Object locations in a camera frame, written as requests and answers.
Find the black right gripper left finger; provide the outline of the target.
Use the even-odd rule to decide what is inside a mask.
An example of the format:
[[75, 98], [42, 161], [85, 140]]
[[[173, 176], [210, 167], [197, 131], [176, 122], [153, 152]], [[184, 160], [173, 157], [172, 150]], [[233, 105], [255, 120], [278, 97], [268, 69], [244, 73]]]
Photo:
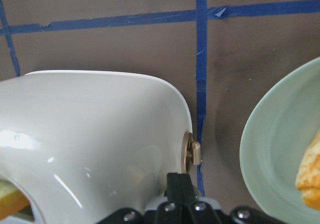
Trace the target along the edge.
[[168, 202], [175, 203], [181, 205], [181, 188], [180, 188], [180, 180], [178, 173], [168, 173], [167, 174], [167, 198]]

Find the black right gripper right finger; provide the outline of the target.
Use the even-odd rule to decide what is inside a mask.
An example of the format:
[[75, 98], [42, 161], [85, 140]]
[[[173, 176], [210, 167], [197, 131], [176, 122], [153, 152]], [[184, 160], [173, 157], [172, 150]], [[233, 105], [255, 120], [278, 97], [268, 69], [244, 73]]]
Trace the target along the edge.
[[182, 204], [190, 204], [196, 201], [196, 193], [194, 190], [194, 186], [192, 184], [190, 175], [187, 173], [178, 174], [179, 180], [179, 189], [181, 193], [181, 203]]

